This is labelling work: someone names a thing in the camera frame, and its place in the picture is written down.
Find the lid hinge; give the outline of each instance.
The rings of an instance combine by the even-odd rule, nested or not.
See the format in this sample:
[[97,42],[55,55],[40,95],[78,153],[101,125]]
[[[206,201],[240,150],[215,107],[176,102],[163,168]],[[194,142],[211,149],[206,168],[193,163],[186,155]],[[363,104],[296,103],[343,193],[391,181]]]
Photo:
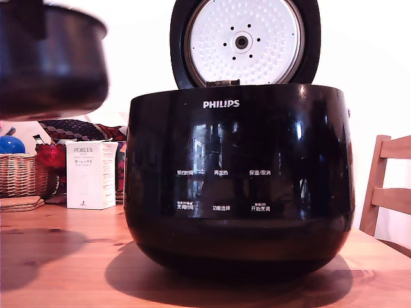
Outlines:
[[207,81],[207,88],[228,87],[228,86],[231,86],[231,85],[240,85],[240,79],[238,79],[238,80]]

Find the patterned fabric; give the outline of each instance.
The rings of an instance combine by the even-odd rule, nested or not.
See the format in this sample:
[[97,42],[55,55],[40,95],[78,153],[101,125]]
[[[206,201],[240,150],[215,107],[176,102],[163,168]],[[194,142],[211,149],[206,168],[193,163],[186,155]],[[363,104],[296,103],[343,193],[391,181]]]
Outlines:
[[45,120],[39,123],[55,143],[60,139],[97,141],[112,138],[113,141],[126,141],[123,126],[108,127],[80,120]]

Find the white wall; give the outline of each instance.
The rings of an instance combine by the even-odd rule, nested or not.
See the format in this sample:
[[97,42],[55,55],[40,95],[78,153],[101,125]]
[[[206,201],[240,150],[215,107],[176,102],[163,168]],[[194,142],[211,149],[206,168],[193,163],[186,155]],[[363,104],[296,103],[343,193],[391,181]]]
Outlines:
[[[104,40],[110,94],[93,122],[124,123],[130,100],[176,89],[168,35],[173,0],[59,0],[81,8],[109,28]],[[351,109],[356,216],[360,224],[377,134],[411,135],[411,2],[319,0],[322,54],[315,84],[338,87]],[[411,187],[411,164],[389,162],[386,187]],[[378,237],[411,247],[411,218],[381,210]]]

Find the blue ball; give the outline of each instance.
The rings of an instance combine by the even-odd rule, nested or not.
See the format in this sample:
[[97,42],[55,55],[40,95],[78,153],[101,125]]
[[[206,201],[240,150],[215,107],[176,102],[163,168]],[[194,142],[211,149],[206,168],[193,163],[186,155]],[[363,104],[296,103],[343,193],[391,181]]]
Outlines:
[[20,139],[13,136],[0,136],[0,152],[6,154],[26,153],[26,148]]

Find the black inner pot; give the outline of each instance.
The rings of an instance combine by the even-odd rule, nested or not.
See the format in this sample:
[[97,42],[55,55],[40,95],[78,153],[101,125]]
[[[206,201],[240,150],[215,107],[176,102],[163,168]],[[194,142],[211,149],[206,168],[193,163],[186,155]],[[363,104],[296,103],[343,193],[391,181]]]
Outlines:
[[105,26],[75,10],[44,5],[44,20],[30,29],[33,16],[6,4],[0,5],[0,119],[39,121],[99,108],[109,89]]
[[348,113],[338,89],[188,89],[132,101],[125,214],[139,247],[181,271],[298,277],[353,222]]

